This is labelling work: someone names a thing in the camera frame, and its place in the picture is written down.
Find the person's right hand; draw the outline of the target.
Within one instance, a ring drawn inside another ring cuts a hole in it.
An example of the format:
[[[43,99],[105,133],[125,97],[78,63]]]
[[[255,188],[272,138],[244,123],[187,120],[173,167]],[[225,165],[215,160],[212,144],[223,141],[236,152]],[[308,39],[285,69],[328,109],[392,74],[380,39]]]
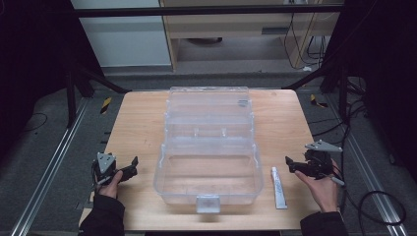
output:
[[[308,187],[321,212],[338,211],[338,184],[332,180],[332,174],[319,180],[300,171],[295,175]]]

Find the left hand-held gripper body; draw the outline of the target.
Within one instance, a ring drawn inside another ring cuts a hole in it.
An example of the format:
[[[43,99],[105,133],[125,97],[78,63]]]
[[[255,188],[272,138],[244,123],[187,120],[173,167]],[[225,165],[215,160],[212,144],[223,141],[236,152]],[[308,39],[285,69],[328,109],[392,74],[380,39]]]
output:
[[[92,181],[94,185],[109,185],[118,172],[116,168],[116,157],[111,153],[99,152],[92,162]]]

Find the person's left hand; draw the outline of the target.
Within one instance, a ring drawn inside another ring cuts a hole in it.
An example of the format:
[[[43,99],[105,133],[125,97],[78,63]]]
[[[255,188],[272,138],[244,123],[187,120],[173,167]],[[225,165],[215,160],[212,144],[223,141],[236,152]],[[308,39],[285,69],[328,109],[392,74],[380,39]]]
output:
[[[118,184],[123,177],[123,172],[119,170],[114,176],[112,181],[104,187],[98,188],[98,193],[102,196],[116,199],[118,193]]]

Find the black metal stand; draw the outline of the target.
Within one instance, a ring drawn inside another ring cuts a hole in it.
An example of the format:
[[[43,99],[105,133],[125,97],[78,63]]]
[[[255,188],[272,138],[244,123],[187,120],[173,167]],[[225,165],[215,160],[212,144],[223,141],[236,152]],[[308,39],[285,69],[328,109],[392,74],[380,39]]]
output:
[[[94,89],[92,85],[89,83],[90,80],[98,82],[99,84],[107,87],[108,89],[111,89],[118,93],[129,92],[128,89],[121,88],[109,82],[103,76],[87,69],[80,63],[72,63],[67,69],[65,75],[68,104],[68,128],[71,128],[75,124],[77,118],[75,89],[78,89],[83,97],[92,97],[94,95]]]
[[[335,87],[338,87],[338,114],[343,122],[347,122],[348,67],[344,64],[335,65],[326,63],[320,69],[310,73],[298,82],[282,87],[282,89],[296,90],[318,77],[324,77],[324,80],[320,85],[320,90],[322,92],[331,92]]]

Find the white cabinet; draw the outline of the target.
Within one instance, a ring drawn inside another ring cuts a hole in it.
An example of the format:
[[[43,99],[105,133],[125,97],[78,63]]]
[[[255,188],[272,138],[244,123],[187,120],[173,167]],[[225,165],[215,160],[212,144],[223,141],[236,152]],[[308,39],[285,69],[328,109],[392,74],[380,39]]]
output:
[[[159,7],[158,0],[71,0],[77,10]],[[161,16],[80,18],[103,68],[170,66]]]

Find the white ointment tube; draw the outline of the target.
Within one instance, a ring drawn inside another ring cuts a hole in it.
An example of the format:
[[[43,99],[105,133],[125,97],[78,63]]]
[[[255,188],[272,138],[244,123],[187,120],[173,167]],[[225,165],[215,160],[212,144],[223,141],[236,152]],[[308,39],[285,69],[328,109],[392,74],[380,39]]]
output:
[[[276,209],[287,209],[286,200],[284,197],[282,185],[280,182],[278,170],[275,166],[271,168],[271,177],[274,187],[274,197],[275,197],[275,208]]]

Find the aluminium floor rail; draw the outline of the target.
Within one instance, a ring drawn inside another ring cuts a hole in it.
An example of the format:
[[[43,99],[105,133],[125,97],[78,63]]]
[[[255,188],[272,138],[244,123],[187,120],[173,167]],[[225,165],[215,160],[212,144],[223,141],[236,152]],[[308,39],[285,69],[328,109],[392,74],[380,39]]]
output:
[[[67,154],[68,148],[70,147],[77,131],[79,130],[81,122],[85,117],[88,105],[89,99],[82,98],[79,107],[77,108],[76,118],[73,124],[65,130],[58,147],[54,151],[44,173],[42,174],[32,196],[30,197],[27,206],[25,207],[25,210],[14,225],[10,236],[27,236],[30,231],[30,227],[46,198],[50,186]]]
[[[409,236],[405,226],[403,225],[403,222],[406,219],[406,210],[403,208],[402,215],[399,215],[392,202],[396,202],[400,207],[403,207],[403,204],[393,195],[384,191],[382,183],[379,181],[377,175],[374,173],[372,167],[366,160],[365,155],[359,148],[354,135],[350,132],[350,126],[346,125],[339,116],[336,100],[331,95],[326,95],[326,99],[328,100],[329,108],[334,114],[335,119],[341,123],[340,130],[342,133],[342,140],[340,143],[343,149],[340,158],[341,169],[343,169],[345,157],[347,154],[350,154],[351,159],[355,162],[358,168],[359,175],[362,177],[367,187],[367,192],[358,203],[352,202],[349,191],[345,190],[347,200],[357,210],[358,225],[361,229],[362,236],[369,236],[364,227],[364,219],[384,226],[391,236]],[[362,210],[364,202],[369,198],[374,201],[381,218],[371,216],[369,213]]]

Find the black horizontal frame bar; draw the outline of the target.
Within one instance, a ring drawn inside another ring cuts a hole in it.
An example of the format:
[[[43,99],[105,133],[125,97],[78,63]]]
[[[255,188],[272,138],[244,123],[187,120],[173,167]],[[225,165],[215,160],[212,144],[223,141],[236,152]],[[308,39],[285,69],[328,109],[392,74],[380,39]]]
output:
[[[118,9],[77,9],[72,14],[79,18],[98,17],[148,17],[148,16],[192,16],[230,14],[283,14],[283,13],[327,13],[341,12],[343,4],[318,5],[245,5],[245,6],[193,6]]]

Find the clear plastic storage box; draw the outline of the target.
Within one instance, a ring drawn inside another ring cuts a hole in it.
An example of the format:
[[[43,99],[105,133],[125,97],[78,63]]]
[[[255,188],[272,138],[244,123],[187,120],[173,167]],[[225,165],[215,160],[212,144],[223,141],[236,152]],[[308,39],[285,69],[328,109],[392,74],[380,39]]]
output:
[[[250,205],[264,187],[255,116],[246,87],[173,87],[153,187],[198,213]]]

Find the yellow black floor tape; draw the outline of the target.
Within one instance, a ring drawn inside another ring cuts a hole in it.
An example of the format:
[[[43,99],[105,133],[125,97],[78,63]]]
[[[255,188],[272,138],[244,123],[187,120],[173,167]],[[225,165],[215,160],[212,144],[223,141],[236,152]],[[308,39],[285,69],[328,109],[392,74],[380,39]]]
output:
[[[111,96],[108,96],[108,97],[106,97],[104,99],[104,101],[102,103],[102,106],[100,108],[100,112],[99,112],[100,114],[105,114],[106,113],[106,111],[107,111],[107,109],[109,107],[109,104],[110,104],[111,100],[112,100],[112,97]]]
[[[315,106],[318,106],[318,107],[321,107],[321,108],[327,108],[328,107],[327,103],[318,102],[316,97],[313,94],[310,95],[310,102],[311,102],[311,104],[313,104]]]

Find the light wooden desk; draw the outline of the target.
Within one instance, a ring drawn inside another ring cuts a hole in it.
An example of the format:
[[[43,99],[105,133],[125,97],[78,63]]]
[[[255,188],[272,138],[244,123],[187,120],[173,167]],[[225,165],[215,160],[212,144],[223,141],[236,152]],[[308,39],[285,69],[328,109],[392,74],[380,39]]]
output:
[[[344,0],[158,0],[162,7],[338,4]],[[337,12],[239,15],[165,16],[167,37],[216,38],[276,35],[284,44],[290,65],[302,64],[314,36],[330,36]]]

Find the black curtain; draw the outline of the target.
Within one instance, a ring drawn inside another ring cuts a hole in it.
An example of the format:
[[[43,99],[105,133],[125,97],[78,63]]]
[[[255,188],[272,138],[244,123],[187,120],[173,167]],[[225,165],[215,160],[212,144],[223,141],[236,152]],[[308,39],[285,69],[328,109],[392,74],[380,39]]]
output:
[[[0,164],[36,102],[65,87],[56,37],[81,65],[103,74],[80,20],[55,14],[72,9],[71,0],[0,0]]]
[[[344,0],[326,60],[366,82],[366,104],[417,182],[417,0]]]

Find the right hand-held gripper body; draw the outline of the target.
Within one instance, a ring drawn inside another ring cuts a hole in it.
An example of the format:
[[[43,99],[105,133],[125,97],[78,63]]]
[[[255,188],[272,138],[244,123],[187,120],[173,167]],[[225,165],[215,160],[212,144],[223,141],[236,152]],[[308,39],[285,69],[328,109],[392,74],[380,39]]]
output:
[[[318,140],[305,145],[307,151],[304,153],[307,161],[307,173],[309,177],[321,179],[329,175],[332,170],[332,152],[343,152],[341,147],[329,144],[323,140]]]

